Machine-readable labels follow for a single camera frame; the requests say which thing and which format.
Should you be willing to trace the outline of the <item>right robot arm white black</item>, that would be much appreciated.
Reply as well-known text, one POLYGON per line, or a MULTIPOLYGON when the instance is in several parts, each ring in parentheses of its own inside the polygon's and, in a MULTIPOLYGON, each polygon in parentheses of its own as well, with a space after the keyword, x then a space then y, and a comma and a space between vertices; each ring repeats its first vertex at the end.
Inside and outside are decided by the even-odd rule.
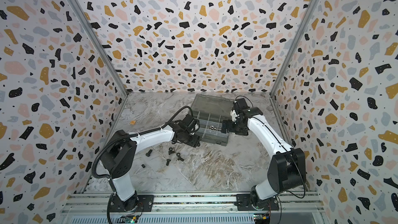
POLYGON ((247 136, 252 132, 266 149, 271 162, 267 179, 252 187, 249 195, 237 197, 236 205, 240 208, 263 210, 271 207, 272 202, 279 202, 279 195, 288 192, 303 199, 306 190, 299 196, 291 192, 298 186, 305 186, 305 154, 300 148, 293 148, 270 126, 263 112, 254 105, 248 106, 248 98, 237 96, 230 111, 231 120, 225 121, 226 129, 236 135, 247 136))

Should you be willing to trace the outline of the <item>grey plastic compartment organizer box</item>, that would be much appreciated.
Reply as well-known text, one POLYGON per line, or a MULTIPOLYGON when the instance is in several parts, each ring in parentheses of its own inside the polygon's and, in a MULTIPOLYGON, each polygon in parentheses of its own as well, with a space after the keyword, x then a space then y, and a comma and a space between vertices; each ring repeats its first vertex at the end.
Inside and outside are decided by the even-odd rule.
POLYGON ((227 146, 229 132, 227 121, 231 120, 230 111, 233 100, 207 94, 197 94, 191 105, 194 116, 200 122, 196 132, 201 142, 227 146))

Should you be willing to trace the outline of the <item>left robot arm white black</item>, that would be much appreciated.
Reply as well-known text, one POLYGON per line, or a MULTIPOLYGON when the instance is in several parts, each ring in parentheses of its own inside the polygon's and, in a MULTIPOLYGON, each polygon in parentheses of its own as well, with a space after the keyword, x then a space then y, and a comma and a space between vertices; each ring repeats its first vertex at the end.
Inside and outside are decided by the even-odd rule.
POLYGON ((136 210, 144 203, 138 198, 131 180, 135 155, 166 142, 182 143, 196 148, 200 146, 200 136, 196 134, 199 128, 200 121, 187 114, 182 120, 171 118, 160 127, 139 133, 120 130, 97 154, 91 168, 92 176, 108 180, 113 191, 111 202, 126 212, 136 210))

